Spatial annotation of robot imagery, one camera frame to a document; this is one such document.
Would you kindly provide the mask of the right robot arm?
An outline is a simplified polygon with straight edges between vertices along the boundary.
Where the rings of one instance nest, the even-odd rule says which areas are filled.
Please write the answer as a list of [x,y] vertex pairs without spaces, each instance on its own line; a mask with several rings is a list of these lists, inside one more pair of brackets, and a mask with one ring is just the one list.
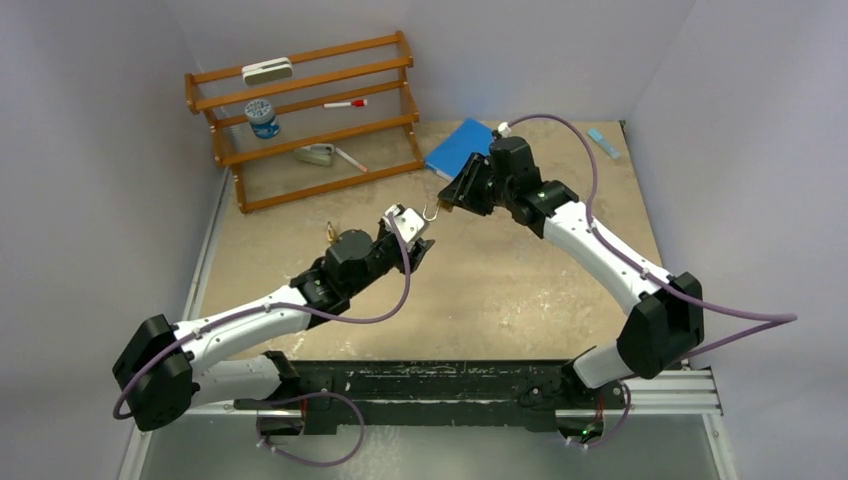
[[626,313],[615,341],[565,366],[561,392],[569,404],[584,407],[601,386],[632,375],[654,378],[703,342],[703,311],[684,299],[701,298],[700,282],[637,256],[599,221],[589,220],[576,193],[542,179],[525,139],[500,138],[488,154],[472,154],[438,200],[479,216],[504,208],[516,223],[570,254]]

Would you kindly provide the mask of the small brass padlock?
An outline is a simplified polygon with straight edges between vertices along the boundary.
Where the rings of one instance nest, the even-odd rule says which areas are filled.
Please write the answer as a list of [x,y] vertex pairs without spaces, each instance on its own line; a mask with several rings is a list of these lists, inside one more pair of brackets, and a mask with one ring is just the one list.
[[426,205],[422,212],[422,218],[427,222],[434,222],[440,213],[447,212],[450,213],[453,210],[453,205],[450,202],[445,200],[437,200],[433,205],[433,208],[430,208],[429,205]]

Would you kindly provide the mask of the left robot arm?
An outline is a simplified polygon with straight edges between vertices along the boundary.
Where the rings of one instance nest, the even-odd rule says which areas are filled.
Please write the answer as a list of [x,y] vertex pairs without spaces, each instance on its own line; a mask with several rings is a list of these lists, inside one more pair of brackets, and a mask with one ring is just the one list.
[[[411,275],[434,244],[423,237],[430,223],[413,208],[393,205],[375,238],[362,230],[342,232],[307,270],[259,299],[176,323],[162,314],[143,320],[112,367],[120,388],[113,418],[152,431],[217,401],[256,399],[275,409],[289,407],[298,382],[288,375],[283,355],[242,362],[232,355],[330,320],[367,325],[391,318],[406,303]],[[395,306],[376,317],[345,316],[351,300],[391,270],[404,276]]]

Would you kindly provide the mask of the large brass padlock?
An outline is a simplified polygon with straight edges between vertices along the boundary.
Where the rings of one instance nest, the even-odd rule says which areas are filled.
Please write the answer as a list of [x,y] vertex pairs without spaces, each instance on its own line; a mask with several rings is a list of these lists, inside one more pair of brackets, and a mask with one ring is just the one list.
[[338,232],[337,232],[337,230],[336,230],[335,226],[333,225],[333,223],[332,223],[332,222],[328,222],[328,223],[326,224],[326,237],[327,237],[327,241],[328,241],[330,244],[333,244],[333,243],[335,243],[335,242],[337,242],[337,241],[338,241],[338,236],[339,236],[339,234],[338,234]]

